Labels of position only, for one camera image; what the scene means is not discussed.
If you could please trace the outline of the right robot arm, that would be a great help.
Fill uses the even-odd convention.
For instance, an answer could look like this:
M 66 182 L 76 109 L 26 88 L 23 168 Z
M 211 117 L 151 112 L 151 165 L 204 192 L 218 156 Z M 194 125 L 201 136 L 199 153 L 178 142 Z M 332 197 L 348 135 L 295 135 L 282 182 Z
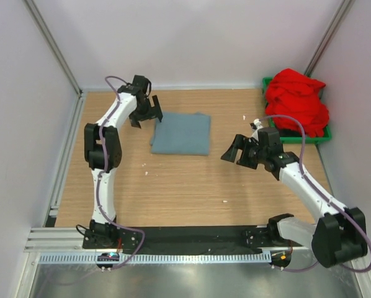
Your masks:
M 330 195 L 305 168 L 301 155 L 284 150 L 277 129 L 259 127 L 251 137 L 235 135 L 221 159 L 251 169 L 263 165 L 297 195 L 315 219 L 310 224 L 292 214 L 270 218 L 266 237 L 272 245 L 295 242 L 305 246 L 325 268 L 371 254 L 364 213 Z

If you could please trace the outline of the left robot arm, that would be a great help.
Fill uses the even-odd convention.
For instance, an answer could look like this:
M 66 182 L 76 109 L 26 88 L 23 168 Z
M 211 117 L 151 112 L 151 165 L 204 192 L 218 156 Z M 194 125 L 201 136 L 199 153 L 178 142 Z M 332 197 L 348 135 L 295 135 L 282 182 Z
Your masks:
M 113 248 L 120 241 L 114 207 L 114 182 L 122 160 L 119 131 L 126 120 L 140 128 L 145 120 L 162 121 L 157 96 L 149 98 L 151 81 L 135 75 L 132 82 L 117 76 L 105 77 L 115 99 L 107 112 L 95 123 L 84 127 L 84 159 L 91 169 L 94 183 L 94 210 L 84 232 L 83 248 Z

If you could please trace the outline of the blue-grey t shirt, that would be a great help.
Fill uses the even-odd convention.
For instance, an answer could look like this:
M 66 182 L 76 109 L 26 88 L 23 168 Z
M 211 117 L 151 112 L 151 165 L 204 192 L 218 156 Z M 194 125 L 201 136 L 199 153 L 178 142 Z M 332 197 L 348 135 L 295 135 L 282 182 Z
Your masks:
M 151 153 L 160 155 L 198 155 L 210 153 L 211 117 L 202 113 L 164 112 L 154 123 Z

